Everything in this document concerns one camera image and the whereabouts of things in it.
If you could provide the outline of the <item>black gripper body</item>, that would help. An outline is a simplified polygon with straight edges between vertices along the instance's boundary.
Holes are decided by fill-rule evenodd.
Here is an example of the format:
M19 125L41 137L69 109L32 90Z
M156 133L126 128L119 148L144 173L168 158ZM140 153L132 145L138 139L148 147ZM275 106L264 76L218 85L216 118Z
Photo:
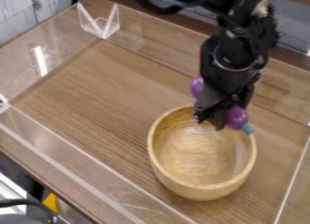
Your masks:
M252 52L247 38L231 39L219 34L200 46L199 76L202 93L194 104L196 123L210 121L214 110L230 109L238 104L238 90L260 79L267 54Z

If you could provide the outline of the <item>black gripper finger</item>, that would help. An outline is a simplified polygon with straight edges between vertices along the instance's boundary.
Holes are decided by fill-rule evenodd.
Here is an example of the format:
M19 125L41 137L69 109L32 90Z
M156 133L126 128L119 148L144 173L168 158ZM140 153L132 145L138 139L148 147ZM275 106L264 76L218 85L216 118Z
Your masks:
M254 84L248 83L246 84L239 90L238 90L238 105L247 109L248 103L252 98L254 93Z
M214 128L220 131L226 127L226 110L214 110L210 115L210 123L212 124Z

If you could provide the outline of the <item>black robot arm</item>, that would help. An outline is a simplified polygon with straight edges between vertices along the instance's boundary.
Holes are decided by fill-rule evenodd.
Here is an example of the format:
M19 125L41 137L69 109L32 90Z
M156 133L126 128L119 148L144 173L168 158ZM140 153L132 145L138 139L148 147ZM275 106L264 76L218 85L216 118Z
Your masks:
M248 106L268 51L278 44L274 0L166 0L166 7L150 0L135 1L158 15L174 15L194 6L215 13L220 31L200 45L203 84L194 119L223 130L227 110Z

